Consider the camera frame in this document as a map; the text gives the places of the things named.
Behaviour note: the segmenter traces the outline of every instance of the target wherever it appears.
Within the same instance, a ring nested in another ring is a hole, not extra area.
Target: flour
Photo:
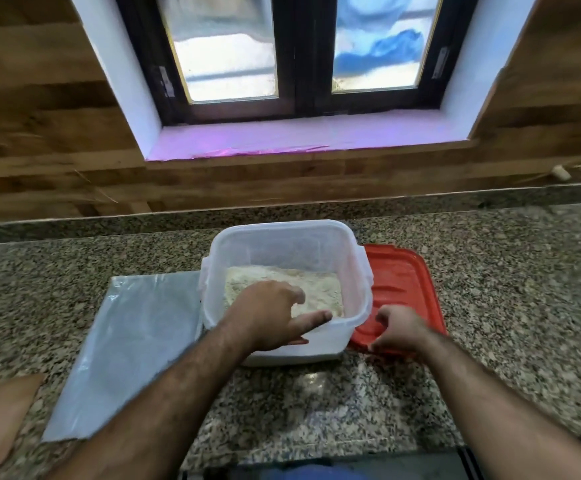
[[[333,318],[343,317],[342,285],[335,273],[314,273],[271,266],[233,266],[226,273],[225,304],[229,307],[247,286],[274,280],[298,286],[306,293],[303,305],[293,305],[294,317],[318,310],[330,310]]]

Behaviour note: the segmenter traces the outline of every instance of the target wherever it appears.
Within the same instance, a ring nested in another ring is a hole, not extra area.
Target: window
[[[117,0],[165,125],[436,109],[477,0]]]

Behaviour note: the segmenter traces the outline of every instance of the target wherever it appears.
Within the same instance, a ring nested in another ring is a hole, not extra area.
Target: pink window sill
[[[398,110],[163,128],[149,162],[467,141],[440,111]]]

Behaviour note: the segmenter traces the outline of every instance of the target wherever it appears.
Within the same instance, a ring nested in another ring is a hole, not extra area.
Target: window frame
[[[279,97],[197,104],[186,96],[157,0],[116,1],[162,123],[175,126],[438,109],[478,0],[442,1],[417,88],[348,93],[332,93],[337,0],[272,0]]]

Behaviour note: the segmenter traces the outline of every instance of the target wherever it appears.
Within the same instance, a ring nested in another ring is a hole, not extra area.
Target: gray plastic bag
[[[42,441],[89,438],[201,333],[199,272],[115,276]]]

